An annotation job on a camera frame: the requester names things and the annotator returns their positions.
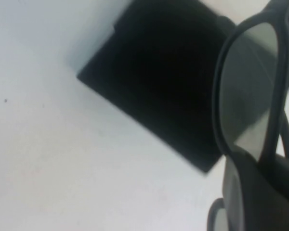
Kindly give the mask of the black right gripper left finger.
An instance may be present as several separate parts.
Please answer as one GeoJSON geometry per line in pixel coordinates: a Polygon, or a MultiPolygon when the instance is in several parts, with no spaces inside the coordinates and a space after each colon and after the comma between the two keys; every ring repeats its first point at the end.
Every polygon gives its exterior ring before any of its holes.
{"type": "Polygon", "coordinates": [[[289,200],[260,193],[260,168],[239,150],[226,156],[223,200],[232,231],[289,231],[289,200]]]}

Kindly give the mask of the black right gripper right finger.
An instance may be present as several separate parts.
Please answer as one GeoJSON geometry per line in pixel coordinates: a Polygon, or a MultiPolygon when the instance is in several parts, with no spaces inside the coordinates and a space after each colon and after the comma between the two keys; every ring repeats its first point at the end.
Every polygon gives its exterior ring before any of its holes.
{"type": "Polygon", "coordinates": [[[260,193],[289,200],[289,159],[278,154],[260,157],[260,193]]]}

